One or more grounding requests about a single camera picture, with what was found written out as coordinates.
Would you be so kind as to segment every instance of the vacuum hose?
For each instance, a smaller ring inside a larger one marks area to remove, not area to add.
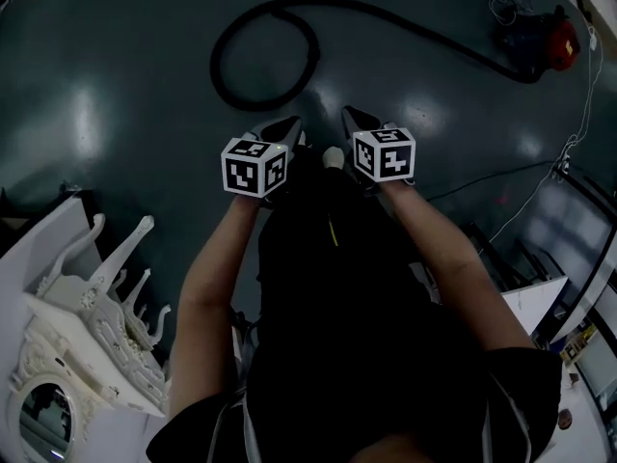
[[[214,45],[212,55],[210,56],[210,77],[212,79],[214,89],[225,103],[237,108],[238,110],[244,111],[264,112],[276,110],[296,97],[309,83],[310,78],[317,68],[317,62],[319,61],[321,52],[319,50],[319,40],[311,27],[303,19],[287,11],[287,8],[289,7],[298,6],[337,7],[339,9],[349,9],[379,17],[387,22],[402,27],[407,31],[416,33],[417,35],[429,40],[439,42],[458,51],[459,53],[467,55],[476,62],[491,68],[495,72],[500,73],[513,81],[524,84],[532,84],[537,82],[542,74],[541,71],[535,73],[522,73],[504,67],[503,65],[488,59],[484,55],[480,55],[476,51],[461,45],[457,41],[451,40],[450,38],[420,26],[419,24],[415,24],[411,20],[403,18],[400,15],[393,14],[392,12],[386,11],[374,5],[359,2],[358,0],[271,0],[253,7],[236,18],[233,22],[231,22],[229,27],[223,32]],[[270,14],[273,17],[295,25],[305,36],[308,43],[307,65],[305,66],[305,69],[296,84],[294,84],[286,93],[273,97],[272,99],[251,101],[238,97],[228,89],[221,74],[221,61],[223,58],[223,52],[233,36],[247,24],[265,14]]]

